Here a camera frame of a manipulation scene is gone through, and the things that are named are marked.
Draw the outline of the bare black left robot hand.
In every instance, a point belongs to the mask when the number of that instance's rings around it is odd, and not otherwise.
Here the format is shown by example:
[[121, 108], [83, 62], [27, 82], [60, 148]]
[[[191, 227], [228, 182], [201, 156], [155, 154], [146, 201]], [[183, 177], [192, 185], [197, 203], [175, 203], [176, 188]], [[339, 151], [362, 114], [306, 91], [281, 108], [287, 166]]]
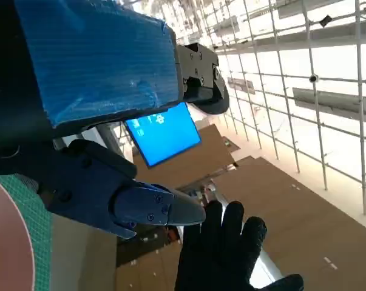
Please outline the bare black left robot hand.
[[188, 195], [136, 180], [136, 166], [97, 142], [53, 140], [128, 123], [178, 104], [229, 107], [218, 56], [180, 45], [164, 21], [115, 1], [0, 1], [0, 175], [36, 181], [46, 209], [114, 233], [206, 218]]

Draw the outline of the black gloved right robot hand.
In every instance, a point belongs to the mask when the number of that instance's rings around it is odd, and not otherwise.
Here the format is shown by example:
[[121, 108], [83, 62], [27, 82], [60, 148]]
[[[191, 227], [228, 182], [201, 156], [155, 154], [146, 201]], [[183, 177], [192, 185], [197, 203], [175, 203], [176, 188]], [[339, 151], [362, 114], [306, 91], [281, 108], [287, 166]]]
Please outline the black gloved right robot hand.
[[206, 219], [186, 226], [175, 290], [254, 290], [250, 278], [262, 251], [267, 228], [262, 218], [243, 220], [238, 201], [205, 206]]

